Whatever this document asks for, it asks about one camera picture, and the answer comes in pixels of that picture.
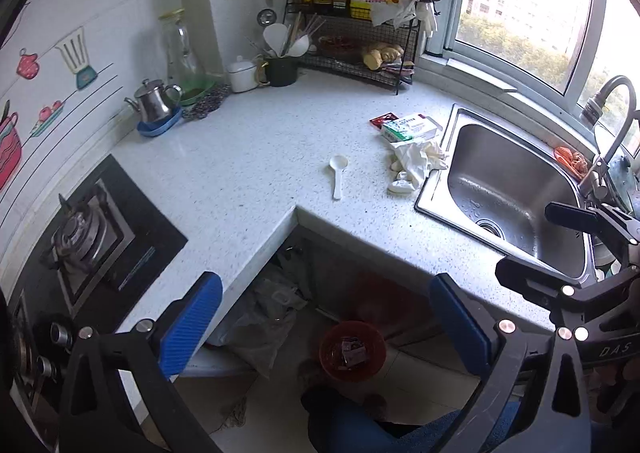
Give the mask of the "sink faucet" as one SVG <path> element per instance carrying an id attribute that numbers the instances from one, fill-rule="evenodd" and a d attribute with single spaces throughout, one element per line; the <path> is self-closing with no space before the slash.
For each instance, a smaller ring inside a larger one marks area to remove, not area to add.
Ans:
<path id="1" fill-rule="evenodd" d="M 620 86 L 628 91 L 627 113 L 617 132 L 612 132 L 600 121 L 600 118 L 604 113 L 608 97 Z M 593 156 L 586 176 L 580 180 L 578 190 L 584 199 L 603 201 L 615 194 L 610 192 L 611 179 L 608 178 L 608 165 L 611 164 L 616 152 L 623 147 L 632 124 L 639 121 L 638 99 L 631 80 L 624 75 L 610 78 L 595 95 L 587 100 L 582 109 L 582 119 L 592 128 L 597 128 L 598 135 L 606 135 L 608 147 L 603 151 L 600 143 L 597 142 L 598 153 Z"/>

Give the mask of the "red trash bin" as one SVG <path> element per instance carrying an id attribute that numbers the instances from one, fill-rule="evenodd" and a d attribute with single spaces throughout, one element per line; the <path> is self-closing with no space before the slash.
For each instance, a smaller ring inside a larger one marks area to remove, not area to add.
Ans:
<path id="1" fill-rule="evenodd" d="M 344 384 L 358 384 L 380 373 L 387 358 L 386 343 L 375 327 L 359 321 L 334 325 L 322 337 L 319 361 L 326 375 Z"/>

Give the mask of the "wall drain cap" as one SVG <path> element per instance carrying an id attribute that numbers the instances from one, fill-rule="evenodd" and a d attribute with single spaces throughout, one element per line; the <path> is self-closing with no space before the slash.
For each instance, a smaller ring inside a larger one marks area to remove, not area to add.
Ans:
<path id="1" fill-rule="evenodd" d="M 270 9 L 265 8 L 258 12 L 256 17 L 257 23 L 261 28 L 266 28 L 269 25 L 275 24 L 278 20 L 277 13 Z"/>

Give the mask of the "white ladle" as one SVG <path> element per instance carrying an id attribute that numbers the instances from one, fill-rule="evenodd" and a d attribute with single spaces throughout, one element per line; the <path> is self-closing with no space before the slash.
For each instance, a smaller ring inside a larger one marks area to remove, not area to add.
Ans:
<path id="1" fill-rule="evenodd" d="M 300 58 L 310 48 L 309 36 L 282 23 L 268 25 L 262 31 L 268 47 L 280 58 Z"/>

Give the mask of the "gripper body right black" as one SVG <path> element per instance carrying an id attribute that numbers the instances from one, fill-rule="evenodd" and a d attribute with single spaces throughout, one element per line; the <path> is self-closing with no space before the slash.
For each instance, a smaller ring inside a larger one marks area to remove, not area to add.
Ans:
<path id="1" fill-rule="evenodd" d="M 591 267 L 572 279 L 506 257 L 496 265 L 499 283 L 548 310 L 557 329 L 569 329 L 585 365 L 639 355 L 639 220 L 606 204 L 580 208 L 552 202 L 544 216 L 553 225 L 600 241 L 620 263 L 620 271 L 600 281 Z"/>

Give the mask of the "steel wool scrubber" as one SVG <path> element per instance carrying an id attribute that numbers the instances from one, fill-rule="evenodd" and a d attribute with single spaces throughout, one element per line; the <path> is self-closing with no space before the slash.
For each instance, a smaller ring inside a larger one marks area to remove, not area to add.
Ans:
<path id="1" fill-rule="evenodd" d="M 209 113 L 218 110 L 224 100 L 232 94 L 227 84 L 213 84 L 207 90 L 182 105 L 182 117 L 186 121 L 204 120 Z"/>

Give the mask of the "red snack packets on rack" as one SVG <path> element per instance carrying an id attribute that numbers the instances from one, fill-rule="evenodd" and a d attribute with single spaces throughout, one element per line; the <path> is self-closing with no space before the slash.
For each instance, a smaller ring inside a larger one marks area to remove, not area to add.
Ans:
<path id="1" fill-rule="evenodd" d="M 383 71 L 392 74 L 407 85 L 411 85 L 414 75 L 414 63 L 410 60 L 402 61 L 398 59 L 394 62 L 383 64 Z"/>

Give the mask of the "white plastic spoon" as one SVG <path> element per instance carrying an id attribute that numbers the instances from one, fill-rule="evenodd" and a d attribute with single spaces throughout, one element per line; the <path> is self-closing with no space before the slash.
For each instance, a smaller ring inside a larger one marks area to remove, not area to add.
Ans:
<path id="1" fill-rule="evenodd" d="M 341 201 L 343 197 L 343 175 L 348 164 L 349 160 L 344 155 L 337 154 L 330 158 L 329 166 L 334 173 L 334 187 L 332 194 L 334 201 Z"/>

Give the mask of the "white lidded sugar jar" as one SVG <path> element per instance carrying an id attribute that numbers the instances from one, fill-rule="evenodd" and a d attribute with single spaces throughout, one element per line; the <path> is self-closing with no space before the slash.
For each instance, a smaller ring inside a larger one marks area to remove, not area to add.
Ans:
<path id="1" fill-rule="evenodd" d="M 256 77 L 257 65 L 253 60 L 237 57 L 227 66 L 227 75 L 231 90 L 235 94 L 253 90 L 258 87 Z"/>

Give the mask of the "red sauce packet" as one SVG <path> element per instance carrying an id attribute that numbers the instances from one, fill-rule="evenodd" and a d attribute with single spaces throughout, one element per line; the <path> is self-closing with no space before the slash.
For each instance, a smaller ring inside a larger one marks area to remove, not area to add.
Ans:
<path id="1" fill-rule="evenodd" d="M 370 124 L 378 129 L 381 129 L 385 123 L 396 121 L 397 118 L 398 116 L 396 114 L 392 112 L 388 112 L 378 117 L 372 118 L 372 120 L 370 121 Z"/>

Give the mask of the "orange sink sponge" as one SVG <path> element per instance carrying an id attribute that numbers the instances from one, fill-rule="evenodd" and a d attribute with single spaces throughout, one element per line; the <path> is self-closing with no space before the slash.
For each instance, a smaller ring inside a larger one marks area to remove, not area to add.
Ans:
<path id="1" fill-rule="evenodd" d="M 589 164 L 582 153 L 568 147 L 556 147 L 553 154 L 555 161 L 575 176 L 582 177 L 588 172 Z"/>

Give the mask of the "white green medicine box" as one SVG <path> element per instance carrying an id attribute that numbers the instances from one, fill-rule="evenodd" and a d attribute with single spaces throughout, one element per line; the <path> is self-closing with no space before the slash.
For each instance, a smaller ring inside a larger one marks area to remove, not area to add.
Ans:
<path id="1" fill-rule="evenodd" d="M 442 126 L 432 117 L 414 113 L 384 122 L 381 127 L 381 136 L 391 143 L 397 143 L 416 138 L 431 139 L 441 131 Z"/>

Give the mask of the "dark green utensil mug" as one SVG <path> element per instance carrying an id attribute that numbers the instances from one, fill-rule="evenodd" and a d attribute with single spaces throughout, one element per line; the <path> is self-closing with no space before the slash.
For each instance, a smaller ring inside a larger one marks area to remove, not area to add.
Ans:
<path id="1" fill-rule="evenodd" d="M 297 82 L 299 58 L 268 58 L 257 66 L 259 86 L 286 87 Z"/>

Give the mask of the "ginger root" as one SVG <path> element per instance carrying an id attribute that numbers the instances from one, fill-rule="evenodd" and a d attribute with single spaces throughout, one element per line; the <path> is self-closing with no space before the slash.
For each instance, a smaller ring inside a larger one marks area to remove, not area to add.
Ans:
<path id="1" fill-rule="evenodd" d="M 378 71 L 384 66 L 396 64 L 402 60 L 405 51 L 399 45 L 374 43 L 362 50 L 362 62 L 370 71 Z"/>

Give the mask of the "glass jar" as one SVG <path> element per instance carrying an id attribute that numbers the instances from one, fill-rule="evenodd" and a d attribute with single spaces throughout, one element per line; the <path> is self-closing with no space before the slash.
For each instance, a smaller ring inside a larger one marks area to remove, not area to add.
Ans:
<path id="1" fill-rule="evenodd" d="M 158 20 L 167 54 L 168 82 L 182 89 L 181 102 L 184 106 L 190 106 L 209 88 L 210 81 L 192 47 L 184 9 L 166 12 Z"/>

